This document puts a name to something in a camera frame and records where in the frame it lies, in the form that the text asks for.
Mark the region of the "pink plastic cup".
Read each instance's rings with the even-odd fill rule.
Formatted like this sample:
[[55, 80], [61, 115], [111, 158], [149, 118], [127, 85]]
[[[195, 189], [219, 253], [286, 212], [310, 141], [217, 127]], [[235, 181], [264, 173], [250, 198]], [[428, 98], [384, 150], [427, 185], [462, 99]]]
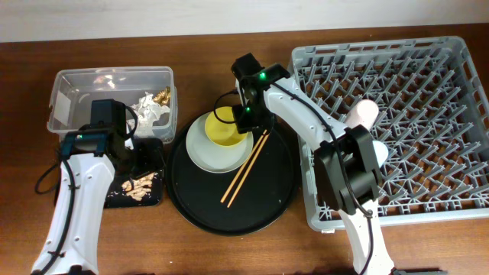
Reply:
[[370, 130], [379, 114], [379, 108], [374, 101], [362, 99], [347, 114], [345, 124], [350, 128], [362, 125]]

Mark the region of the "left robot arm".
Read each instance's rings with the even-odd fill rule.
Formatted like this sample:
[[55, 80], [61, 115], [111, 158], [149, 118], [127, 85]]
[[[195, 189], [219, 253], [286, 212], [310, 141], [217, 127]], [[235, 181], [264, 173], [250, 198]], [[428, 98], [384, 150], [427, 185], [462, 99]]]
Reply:
[[102, 212], [114, 179], [137, 180], [164, 167], [162, 142], [132, 141], [126, 115], [133, 109], [114, 99], [95, 100], [90, 123], [60, 143], [59, 192], [50, 230], [33, 274], [97, 274]]

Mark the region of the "white tissue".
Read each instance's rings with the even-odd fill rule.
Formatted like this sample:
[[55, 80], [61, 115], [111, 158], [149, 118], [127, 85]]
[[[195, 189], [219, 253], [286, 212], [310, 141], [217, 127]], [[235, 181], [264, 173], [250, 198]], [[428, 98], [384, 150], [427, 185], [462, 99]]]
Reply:
[[138, 125], [134, 133], [135, 137], [148, 138], [154, 136], [152, 127], [154, 122], [159, 121], [162, 115], [168, 114], [170, 108], [161, 105], [153, 100], [153, 94], [145, 93], [145, 96], [139, 98], [137, 104], [133, 104], [131, 109], [138, 117]]

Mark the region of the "blue plastic cup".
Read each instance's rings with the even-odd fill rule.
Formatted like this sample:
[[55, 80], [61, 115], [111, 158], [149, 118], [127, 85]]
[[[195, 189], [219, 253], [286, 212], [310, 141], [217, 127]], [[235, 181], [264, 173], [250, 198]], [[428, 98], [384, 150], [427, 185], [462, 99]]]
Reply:
[[382, 167], [389, 156], [389, 150], [386, 144], [381, 141], [373, 141], [374, 152], [376, 154], [377, 163]]

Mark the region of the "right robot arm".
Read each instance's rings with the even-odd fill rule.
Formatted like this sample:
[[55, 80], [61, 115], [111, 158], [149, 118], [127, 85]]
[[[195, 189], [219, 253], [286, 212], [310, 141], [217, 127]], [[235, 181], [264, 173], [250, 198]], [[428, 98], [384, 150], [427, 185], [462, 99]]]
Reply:
[[316, 189], [340, 214], [358, 274], [393, 274], [378, 216], [385, 144], [370, 128], [378, 115], [371, 100], [360, 101], [344, 122], [319, 107], [280, 64], [263, 67], [251, 53], [231, 67], [241, 103], [232, 108], [239, 133], [269, 131], [284, 120], [313, 153]]

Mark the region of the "gold foil wrapper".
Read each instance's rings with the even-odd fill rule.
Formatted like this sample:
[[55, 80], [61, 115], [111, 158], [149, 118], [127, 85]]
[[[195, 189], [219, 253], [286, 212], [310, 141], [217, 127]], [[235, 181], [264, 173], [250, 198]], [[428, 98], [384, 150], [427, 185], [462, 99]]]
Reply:
[[168, 105], [170, 99], [171, 99], [171, 88], [167, 86], [165, 89], [159, 91], [153, 97], [153, 102], [163, 106], [163, 105]]

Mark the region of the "yellow bowl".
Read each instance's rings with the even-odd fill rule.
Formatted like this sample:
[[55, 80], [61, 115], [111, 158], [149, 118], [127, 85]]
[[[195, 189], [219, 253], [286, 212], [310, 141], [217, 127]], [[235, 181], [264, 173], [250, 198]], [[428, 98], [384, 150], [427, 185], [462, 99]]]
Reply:
[[246, 134], [238, 132], [236, 124], [226, 124], [224, 121], [234, 121], [230, 106], [220, 107], [211, 112], [205, 122], [205, 133], [213, 143], [223, 147], [233, 147], [245, 140]]

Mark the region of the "food scraps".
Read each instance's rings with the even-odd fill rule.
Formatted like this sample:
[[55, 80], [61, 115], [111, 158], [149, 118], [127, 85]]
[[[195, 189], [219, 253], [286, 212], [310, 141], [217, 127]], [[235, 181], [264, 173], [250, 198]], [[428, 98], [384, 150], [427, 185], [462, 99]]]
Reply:
[[144, 199], [152, 199], [155, 191], [157, 173], [150, 173], [139, 179], [128, 178], [115, 183], [112, 191], [108, 192], [109, 199], [129, 199], [130, 202], [143, 202]]

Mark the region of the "grey round plate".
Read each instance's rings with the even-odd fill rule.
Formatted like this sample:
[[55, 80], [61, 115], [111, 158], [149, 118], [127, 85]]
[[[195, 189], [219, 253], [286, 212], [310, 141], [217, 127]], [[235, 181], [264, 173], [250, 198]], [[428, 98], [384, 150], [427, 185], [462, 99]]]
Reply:
[[251, 132], [233, 147], [223, 147], [208, 139], [205, 122], [211, 112], [198, 117], [186, 134], [186, 151], [197, 167], [210, 173], [227, 173], [239, 168], [251, 155], [254, 137]]

